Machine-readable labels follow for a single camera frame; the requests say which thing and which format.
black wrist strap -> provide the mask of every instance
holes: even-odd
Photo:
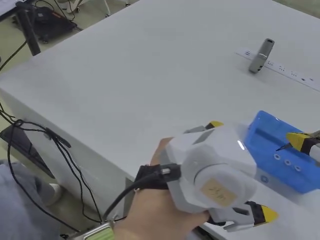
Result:
[[[149,165],[144,165],[140,166],[139,171],[135,177],[134,182],[142,179],[143,177],[152,174],[154,172],[158,172],[161,170],[160,165],[154,165],[154,166],[149,166]],[[167,190],[168,185],[167,182],[165,181],[164,178],[159,178],[157,180],[151,181],[151,182],[146,182],[143,185],[139,186],[139,189],[159,189],[159,190]]]

white power strip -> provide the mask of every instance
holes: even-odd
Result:
[[[257,55],[256,52],[253,52],[248,48],[241,48],[236,51],[236,54],[249,60],[253,60]],[[277,63],[273,60],[267,60],[264,64],[264,67],[320,92],[320,81],[318,79],[308,77],[294,70],[287,69],[283,64]]]

black base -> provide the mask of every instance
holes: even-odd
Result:
[[[7,127],[5,130],[0,132],[0,138],[8,142],[11,136],[12,126]],[[32,143],[29,141],[27,135],[23,130],[16,128],[13,133],[12,147],[14,147],[19,153],[33,162],[38,168],[44,171],[51,178],[55,178],[51,173],[37,150],[33,147]]]
[[[32,11],[29,11],[30,21],[33,19]],[[17,18],[12,17],[13,23],[20,27]],[[52,11],[49,7],[43,6],[35,10],[35,20],[33,31],[42,43],[47,44],[50,40],[58,38],[66,33],[71,32],[77,24],[66,19],[57,12]]]

shoe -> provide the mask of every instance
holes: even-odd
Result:
[[[63,188],[59,184],[50,183],[50,186],[54,189],[54,195],[48,202],[45,203],[47,207],[55,204],[61,198],[63,193]]]

label sticker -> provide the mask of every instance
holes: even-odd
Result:
[[[214,178],[211,178],[203,185],[201,192],[222,207],[228,207],[237,198],[234,192],[224,187]]]

